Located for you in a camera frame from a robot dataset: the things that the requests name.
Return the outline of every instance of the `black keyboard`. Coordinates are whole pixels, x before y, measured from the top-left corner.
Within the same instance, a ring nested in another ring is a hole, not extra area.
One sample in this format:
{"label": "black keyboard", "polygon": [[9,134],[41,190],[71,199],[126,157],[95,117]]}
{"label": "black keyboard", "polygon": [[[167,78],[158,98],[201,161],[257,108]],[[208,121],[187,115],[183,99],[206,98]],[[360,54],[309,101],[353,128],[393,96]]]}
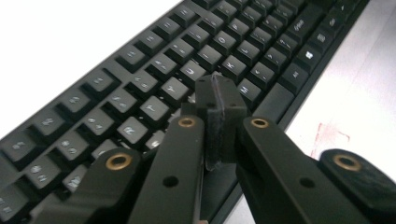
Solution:
{"label": "black keyboard", "polygon": [[[159,146],[202,76],[286,129],[367,2],[181,2],[0,141],[1,223],[66,200],[108,150]],[[223,222],[241,194],[234,165],[207,172],[201,219]]]}

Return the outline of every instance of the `space bar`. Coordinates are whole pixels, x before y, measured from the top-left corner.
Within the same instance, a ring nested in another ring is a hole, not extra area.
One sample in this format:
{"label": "space bar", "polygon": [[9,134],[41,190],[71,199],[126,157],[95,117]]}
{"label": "space bar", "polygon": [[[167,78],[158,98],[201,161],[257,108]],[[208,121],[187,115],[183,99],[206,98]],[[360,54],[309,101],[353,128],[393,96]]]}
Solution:
{"label": "space bar", "polygon": [[254,111],[253,116],[264,117],[278,123],[293,99],[293,93],[276,83]]}

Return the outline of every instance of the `keyboard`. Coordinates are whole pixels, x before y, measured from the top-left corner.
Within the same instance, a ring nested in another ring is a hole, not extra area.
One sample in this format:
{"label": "keyboard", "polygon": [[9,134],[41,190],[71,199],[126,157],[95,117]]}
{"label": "keyboard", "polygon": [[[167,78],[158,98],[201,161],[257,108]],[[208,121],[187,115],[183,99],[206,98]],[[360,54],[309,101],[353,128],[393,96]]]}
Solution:
{"label": "keyboard", "polygon": [[[286,129],[366,0],[183,1],[0,141],[0,220],[66,200],[103,152],[161,145],[194,81],[232,79],[255,116]],[[234,166],[205,174],[201,219],[221,223],[242,191]]]}

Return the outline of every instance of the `desk surface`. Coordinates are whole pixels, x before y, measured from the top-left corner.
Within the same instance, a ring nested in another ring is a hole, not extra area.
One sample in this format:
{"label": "desk surface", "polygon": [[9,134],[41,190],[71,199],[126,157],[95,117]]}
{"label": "desk surface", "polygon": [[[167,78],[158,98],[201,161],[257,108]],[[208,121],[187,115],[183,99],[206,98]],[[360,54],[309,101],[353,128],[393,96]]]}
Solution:
{"label": "desk surface", "polygon": [[[0,2],[0,138],[177,2]],[[395,8],[371,1],[287,131],[308,155],[352,150],[393,180]],[[241,202],[228,221],[252,222],[248,216]]]}

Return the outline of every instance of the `shift key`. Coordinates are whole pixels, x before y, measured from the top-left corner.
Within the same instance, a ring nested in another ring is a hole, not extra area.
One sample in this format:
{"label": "shift key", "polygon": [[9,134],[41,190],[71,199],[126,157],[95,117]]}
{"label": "shift key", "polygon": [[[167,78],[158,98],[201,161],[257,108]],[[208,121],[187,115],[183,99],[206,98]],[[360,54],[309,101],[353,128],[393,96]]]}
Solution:
{"label": "shift key", "polygon": [[322,16],[323,11],[320,7],[312,4],[308,5],[289,26],[288,34],[301,45],[308,38]]}
{"label": "shift key", "polygon": [[294,99],[293,93],[276,83],[254,111],[254,117],[264,117],[278,123]]}

